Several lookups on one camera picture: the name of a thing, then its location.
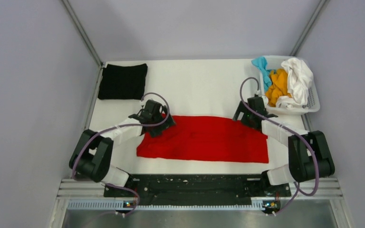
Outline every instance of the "white wall panel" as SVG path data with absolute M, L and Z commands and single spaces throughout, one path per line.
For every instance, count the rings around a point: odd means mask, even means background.
M 365 1 L 331 1 L 299 56 L 321 102 L 312 124 L 327 137 L 356 227 L 365 228 Z
M 288 55 L 318 0 L 71 0 L 103 61 Z
M 48 225 L 98 66 L 58 0 L 0 0 L 0 228 Z

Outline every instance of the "white table surface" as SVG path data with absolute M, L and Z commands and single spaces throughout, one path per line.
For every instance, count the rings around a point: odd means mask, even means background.
M 232 118 L 240 101 L 242 81 L 259 71 L 251 59 L 206 59 L 206 60 L 153 60 L 116 61 L 108 64 L 134 66 L 148 65 L 146 92 L 156 92 L 165 97 L 172 115 L 210 115 Z M 255 82 L 248 82 L 243 96 L 248 98 L 256 90 Z M 149 95 L 156 101 L 160 98 Z M 114 126 L 137 113 L 136 100 L 96 100 L 90 129 L 102 130 Z M 279 119 L 304 129 L 300 116 L 280 115 Z M 136 147 L 143 137 L 115 147 L 112 164 L 129 173 L 139 174 L 259 174 L 288 162 L 288 149 L 272 138 L 267 139 L 269 163 L 241 163 L 222 161 L 185 161 L 136 156 Z

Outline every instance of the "red cloth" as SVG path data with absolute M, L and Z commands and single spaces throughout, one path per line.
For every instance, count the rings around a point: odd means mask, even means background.
M 180 160 L 268 163 L 267 136 L 240 121 L 212 116 L 173 116 L 175 126 L 145 134 L 137 156 Z

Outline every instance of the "black towel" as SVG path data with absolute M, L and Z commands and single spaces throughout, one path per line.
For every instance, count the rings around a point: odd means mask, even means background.
M 103 69 L 98 98 L 140 100 L 144 95 L 147 65 L 115 66 L 107 65 Z

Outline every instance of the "yellow cloth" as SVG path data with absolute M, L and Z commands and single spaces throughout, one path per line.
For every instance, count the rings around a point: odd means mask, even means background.
M 276 72 L 271 70 L 269 77 L 272 81 L 272 85 L 265 93 L 265 96 L 269 100 L 269 106 L 276 107 L 276 102 L 280 96 L 290 96 L 290 94 L 288 94 L 288 74 L 284 69 L 277 69 Z

